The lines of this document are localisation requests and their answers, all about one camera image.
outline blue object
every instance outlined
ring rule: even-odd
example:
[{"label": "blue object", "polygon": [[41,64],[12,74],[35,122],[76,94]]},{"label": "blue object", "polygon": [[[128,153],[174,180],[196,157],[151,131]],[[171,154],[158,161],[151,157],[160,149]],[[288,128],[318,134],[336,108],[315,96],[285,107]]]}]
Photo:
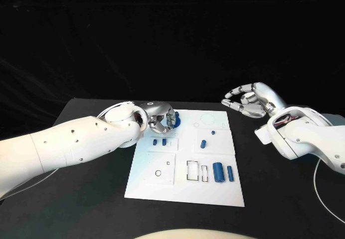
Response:
[{"label": "blue object", "polygon": [[226,166],[226,168],[227,168],[227,180],[233,182],[232,168],[230,166]]},{"label": "blue object", "polygon": [[180,119],[178,119],[178,113],[174,112],[174,125],[173,125],[173,128],[177,128],[178,127],[178,124],[180,124]]},{"label": "blue object", "polygon": [[206,140],[203,140],[201,142],[200,142],[200,148],[204,148],[204,146],[206,146]]},{"label": "blue object", "polygon": [[220,163],[213,163],[213,181],[216,183],[222,183],[224,181]]}]

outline black table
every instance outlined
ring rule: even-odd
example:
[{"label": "black table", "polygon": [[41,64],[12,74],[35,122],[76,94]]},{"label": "black table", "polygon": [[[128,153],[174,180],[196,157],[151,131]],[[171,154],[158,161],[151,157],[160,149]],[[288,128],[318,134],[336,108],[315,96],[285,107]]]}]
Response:
[{"label": "black table", "polygon": [[[118,102],[122,101],[71,99],[54,124],[96,116]],[[131,146],[90,162],[60,168],[38,185],[4,201],[1,239],[131,239],[181,228],[219,230],[262,239],[345,237],[345,225],[314,195],[315,159],[304,156],[288,161],[253,135],[266,118],[250,119],[214,103],[173,102],[171,106],[227,112],[245,208],[123,198],[135,149]],[[318,193],[339,216],[345,215],[343,185],[343,175],[320,164]]]}]

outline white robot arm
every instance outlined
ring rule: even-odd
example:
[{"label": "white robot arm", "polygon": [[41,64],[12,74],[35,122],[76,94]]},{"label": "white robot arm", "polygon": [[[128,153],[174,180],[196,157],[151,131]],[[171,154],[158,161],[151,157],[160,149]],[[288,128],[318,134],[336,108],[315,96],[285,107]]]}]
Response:
[{"label": "white robot arm", "polygon": [[[160,121],[167,118],[167,126]],[[138,141],[149,125],[155,133],[177,127],[170,105],[132,102],[106,108],[97,117],[70,120],[54,127],[0,141],[0,198],[38,174],[100,157]]]},{"label": "white robot arm", "polygon": [[287,159],[315,155],[333,171],[345,174],[345,118],[333,116],[343,124],[333,126],[313,109],[288,107],[261,82],[239,86],[224,98],[240,93],[240,104],[227,99],[220,103],[252,118],[268,114],[266,124],[255,130],[262,144],[272,143]]}]

